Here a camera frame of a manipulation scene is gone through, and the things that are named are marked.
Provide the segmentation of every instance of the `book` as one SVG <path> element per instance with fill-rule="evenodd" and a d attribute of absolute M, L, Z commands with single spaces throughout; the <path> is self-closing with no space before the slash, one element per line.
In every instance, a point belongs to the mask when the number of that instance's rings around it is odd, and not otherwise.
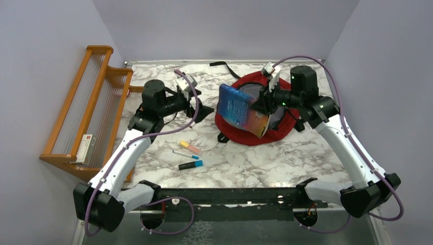
<path fill-rule="evenodd" d="M 268 130 L 271 117 L 250 108 L 256 100 L 257 98 L 222 84 L 216 110 L 226 122 L 262 138 Z"/>

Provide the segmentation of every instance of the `backpack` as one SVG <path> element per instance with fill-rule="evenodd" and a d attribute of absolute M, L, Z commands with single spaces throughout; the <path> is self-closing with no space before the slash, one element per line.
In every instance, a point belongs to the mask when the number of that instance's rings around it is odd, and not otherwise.
<path fill-rule="evenodd" d="M 209 65 L 226 65 L 230 74 L 238 79 L 238 81 L 233 83 L 231 86 L 253 97 L 258 97 L 260 90 L 263 87 L 266 87 L 268 82 L 268 79 L 262 75 L 260 71 L 256 71 L 244 77 L 239 77 L 224 61 L 210 63 Z M 278 86 L 282 89 L 291 88 L 290 83 L 281 78 L 279 79 Z M 232 140 L 239 144 L 254 146 L 279 141 L 290 133 L 293 127 L 296 127 L 298 131 L 302 131 L 303 123 L 300 122 L 298 118 L 298 110 L 280 107 L 274 114 L 272 114 L 268 130 L 264 136 L 258 138 L 251 132 L 240 129 L 237 125 L 226 122 L 223 117 L 216 112 L 215 124 L 221 132 L 218 135 L 218 142 L 227 143 L 229 140 Z"/>

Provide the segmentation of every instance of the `gray wall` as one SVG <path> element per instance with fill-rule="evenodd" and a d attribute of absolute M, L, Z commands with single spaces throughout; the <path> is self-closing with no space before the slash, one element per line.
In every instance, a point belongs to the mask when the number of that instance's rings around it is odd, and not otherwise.
<path fill-rule="evenodd" d="M 93 0 L 123 58 L 328 57 L 358 0 Z"/>
<path fill-rule="evenodd" d="M 393 244 L 433 238 L 433 1 L 361 0 L 326 62 L 348 121 L 398 188 L 403 219 L 387 223 Z M 398 213 L 395 201 L 384 214 Z"/>
<path fill-rule="evenodd" d="M 0 244 L 69 244 L 79 180 L 38 157 L 86 46 L 114 43 L 86 0 L 0 1 L 0 33 Z"/>

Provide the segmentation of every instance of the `white marble surface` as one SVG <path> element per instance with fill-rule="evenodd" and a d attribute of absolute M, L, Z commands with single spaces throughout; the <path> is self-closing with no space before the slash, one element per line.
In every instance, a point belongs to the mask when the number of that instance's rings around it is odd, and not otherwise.
<path fill-rule="evenodd" d="M 299 65 L 282 64 L 281 77 L 289 81 L 290 68 Z M 258 71 L 263 64 L 232 64 L 230 67 L 240 76 Z M 331 95 L 326 76 L 319 65 L 311 65 L 318 74 L 320 92 Z M 236 81 L 224 66 L 209 67 L 207 64 L 184 65 L 134 65 L 131 85 L 143 86 L 151 79 L 159 79 L 175 89 L 174 69 L 180 69 L 195 77 L 197 88 L 203 92 L 200 99 L 204 105 L 216 108 L 218 88 L 222 83 Z M 126 100 L 116 145 L 123 137 L 131 116 L 141 103 L 141 94 L 131 94 Z M 164 127 L 169 131 L 187 123 L 189 118 L 179 114 Z M 192 129 L 158 136 L 151 147 L 139 158 L 132 183 L 148 180 L 162 187 L 291 187 L 310 177 L 331 182 L 347 182 L 349 177 L 343 165 L 327 142 L 307 124 L 305 131 L 292 130 L 285 139 L 259 146 L 245 146 L 232 141 L 218 143 L 219 130 L 214 113 Z M 177 165 L 190 159 L 174 155 L 181 150 L 178 145 L 185 140 L 206 154 L 204 166 L 179 171 Z"/>

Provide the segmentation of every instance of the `black marker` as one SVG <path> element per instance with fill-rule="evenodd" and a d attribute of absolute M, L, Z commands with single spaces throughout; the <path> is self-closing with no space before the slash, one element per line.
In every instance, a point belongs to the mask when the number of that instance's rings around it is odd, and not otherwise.
<path fill-rule="evenodd" d="M 180 164 L 179 165 L 179 170 L 184 170 L 184 169 L 189 169 L 189 168 L 195 168 L 195 167 L 200 167 L 203 166 L 203 161 L 199 160 L 199 161 L 195 161 L 195 162 L 187 162 L 184 164 Z"/>

